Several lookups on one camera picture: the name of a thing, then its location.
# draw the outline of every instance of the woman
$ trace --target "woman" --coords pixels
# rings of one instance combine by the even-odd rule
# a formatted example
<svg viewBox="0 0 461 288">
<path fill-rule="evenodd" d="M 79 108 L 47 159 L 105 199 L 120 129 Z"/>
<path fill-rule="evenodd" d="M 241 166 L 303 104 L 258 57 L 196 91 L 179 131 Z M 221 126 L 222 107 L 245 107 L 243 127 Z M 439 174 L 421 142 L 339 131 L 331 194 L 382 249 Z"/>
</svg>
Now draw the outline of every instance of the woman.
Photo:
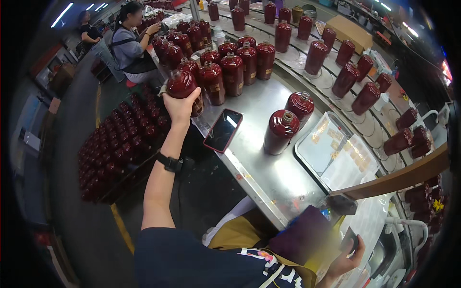
<svg viewBox="0 0 461 288">
<path fill-rule="evenodd" d="M 144 6 L 137 1 L 123 5 L 116 19 L 112 49 L 120 69 L 134 83 L 146 82 L 154 76 L 155 66 L 146 48 L 149 39 L 160 30 L 160 23 L 149 26 L 139 36 L 139 42 L 131 31 L 142 23 Z"/>
<path fill-rule="evenodd" d="M 163 93 L 165 107 L 171 116 L 171 129 L 160 149 L 144 193 L 144 215 L 135 250 L 139 286 L 313 287 L 315 273 L 270 250 L 254 249 L 252 246 L 224 251 L 210 249 L 195 239 L 192 233 L 175 229 L 170 213 L 175 177 L 175 173 L 171 172 L 175 171 L 171 169 L 171 163 L 172 159 L 179 158 L 190 124 L 192 103 L 200 91 L 197 88 L 186 99 L 175 99 Z M 353 242 L 349 243 L 345 252 L 333 261 L 317 287 L 330 287 L 340 275 L 360 264 L 365 251 L 362 238 L 358 236 L 355 255 L 347 258 L 352 245 Z"/>
<path fill-rule="evenodd" d="M 117 82 L 122 82 L 125 79 L 125 75 L 118 69 L 118 64 L 115 62 L 109 48 L 107 48 L 106 42 L 102 39 L 102 34 L 99 31 L 88 24 L 90 15 L 88 11 L 82 11 L 78 15 L 78 21 L 80 23 L 80 34 L 82 35 L 82 41 L 88 51 L 91 51 L 96 57 L 101 60 L 109 67 L 112 75 L 114 75 Z"/>
</svg>

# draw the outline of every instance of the black hair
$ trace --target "black hair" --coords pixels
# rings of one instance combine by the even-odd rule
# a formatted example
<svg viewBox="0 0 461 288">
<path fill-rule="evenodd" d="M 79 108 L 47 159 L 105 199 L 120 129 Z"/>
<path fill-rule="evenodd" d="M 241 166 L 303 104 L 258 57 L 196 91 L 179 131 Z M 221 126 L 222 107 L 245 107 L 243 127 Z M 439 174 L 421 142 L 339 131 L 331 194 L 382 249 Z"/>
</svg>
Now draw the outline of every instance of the black hair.
<svg viewBox="0 0 461 288">
<path fill-rule="evenodd" d="M 78 15 L 77 20 L 80 25 L 82 24 L 83 17 L 85 17 L 87 12 L 88 11 L 85 10 L 85 11 L 80 12 L 80 14 Z"/>
<path fill-rule="evenodd" d="M 142 9 L 144 9 L 144 5 L 139 3 L 138 1 L 132 1 L 125 5 L 122 5 L 120 13 L 115 19 L 115 31 L 122 27 L 123 21 L 128 19 L 128 13 L 134 14 L 138 11 L 141 11 Z"/>
</svg>

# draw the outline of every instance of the red phone case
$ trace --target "red phone case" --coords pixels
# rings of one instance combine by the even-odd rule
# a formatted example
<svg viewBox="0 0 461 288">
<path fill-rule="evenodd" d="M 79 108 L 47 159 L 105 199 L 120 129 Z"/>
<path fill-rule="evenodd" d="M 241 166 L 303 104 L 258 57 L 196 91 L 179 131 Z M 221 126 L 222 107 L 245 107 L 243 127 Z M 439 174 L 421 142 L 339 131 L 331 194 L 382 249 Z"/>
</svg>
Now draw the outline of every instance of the red phone case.
<svg viewBox="0 0 461 288">
<path fill-rule="evenodd" d="M 222 151 L 219 151 L 219 150 L 217 150 L 217 149 L 215 149 L 215 148 L 213 148 L 213 147 L 208 146 L 207 144 L 205 144 L 205 140 L 206 140 L 206 139 L 208 138 L 208 136 L 210 135 L 210 132 L 211 132 L 211 130 L 213 130 L 214 126 L 216 125 L 216 122 L 219 120 L 219 117 L 221 117 L 221 115 L 224 113 L 224 110 L 229 110 L 229 111 L 238 113 L 238 114 L 240 114 L 242 117 L 240 117 L 240 121 L 238 121 L 237 127 L 235 127 L 234 132 L 233 132 L 232 135 L 229 137 L 229 140 L 227 141 L 226 146 L 224 147 L 224 149 L 223 149 Z M 214 151 L 216 151 L 216 152 L 224 153 L 224 151 L 226 151 L 226 149 L 227 149 L 227 146 L 229 146 L 229 143 L 231 142 L 232 138 L 234 137 L 235 131 L 237 131 L 238 127 L 240 127 L 240 123 L 242 122 L 242 120 L 243 120 L 243 114 L 241 114 L 240 112 L 231 110 L 231 109 L 224 108 L 223 111 L 219 114 L 218 118 L 216 118 L 216 121 L 214 121 L 213 126 L 211 127 L 210 131 L 208 131 L 208 134 L 207 134 L 207 136 L 205 137 L 205 139 L 203 139 L 203 145 L 206 146 L 206 147 L 208 147 L 208 148 L 210 148 L 210 149 L 212 149 L 212 150 L 214 150 Z"/>
</svg>

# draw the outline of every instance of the black apron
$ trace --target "black apron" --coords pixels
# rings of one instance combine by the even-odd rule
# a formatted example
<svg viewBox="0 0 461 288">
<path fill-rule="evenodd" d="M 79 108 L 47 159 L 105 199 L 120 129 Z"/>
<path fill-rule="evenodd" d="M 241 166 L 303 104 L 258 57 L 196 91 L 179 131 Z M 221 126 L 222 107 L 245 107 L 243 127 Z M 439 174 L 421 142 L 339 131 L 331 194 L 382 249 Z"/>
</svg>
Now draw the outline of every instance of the black apron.
<svg viewBox="0 0 461 288">
<path fill-rule="evenodd" d="M 131 39 L 125 39 L 122 41 L 112 42 L 111 46 L 115 47 L 115 46 L 122 45 L 122 44 L 132 42 L 132 41 L 136 41 L 136 39 L 131 38 Z M 157 66 L 152 60 L 152 57 L 150 56 L 149 52 L 144 50 L 143 55 L 144 57 L 136 57 L 133 63 L 123 68 L 122 71 L 126 73 L 130 73 L 130 74 L 140 74 L 140 73 L 149 72 L 154 69 L 157 69 Z"/>
</svg>

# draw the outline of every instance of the person's hand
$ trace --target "person's hand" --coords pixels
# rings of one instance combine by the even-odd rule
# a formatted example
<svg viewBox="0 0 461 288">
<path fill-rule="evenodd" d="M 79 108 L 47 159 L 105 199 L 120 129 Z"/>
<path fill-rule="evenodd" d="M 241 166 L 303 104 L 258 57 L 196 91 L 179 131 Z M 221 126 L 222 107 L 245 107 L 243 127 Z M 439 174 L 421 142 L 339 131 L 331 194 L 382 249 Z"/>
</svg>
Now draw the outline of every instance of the person's hand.
<svg viewBox="0 0 461 288">
<path fill-rule="evenodd" d="M 149 34 L 149 36 L 150 36 L 152 34 L 157 33 L 160 30 L 161 27 L 162 27 L 162 24 L 160 22 L 152 24 L 147 28 L 146 33 Z"/>
<path fill-rule="evenodd" d="M 171 125 L 185 125 L 189 127 L 190 115 L 192 113 L 192 103 L 200 95 L 200 87 L 197 87 L 187 98 L 176 99 L 163 93 L 165 107 L 170 114 Z"/>
<path fill-rule="evenodd" d="M 350 243 L 347 245 L 345 250 L 330 265 L 330 268 L 326 272 L 325 277 L 336 279 L 342 274 L 347 273 L 359 266 L 360 262 L 362 261 L 363 253 L 365 252 L 365 244 L 363 243 L 363 239 L 360 237 L 360 235 L 357 235 L 357 239 L 359 243 L 354 255 L 350 258 L 347 258 L 348 253 L 354 245 L 354 241 L 350 239 Z"/>
</svg>

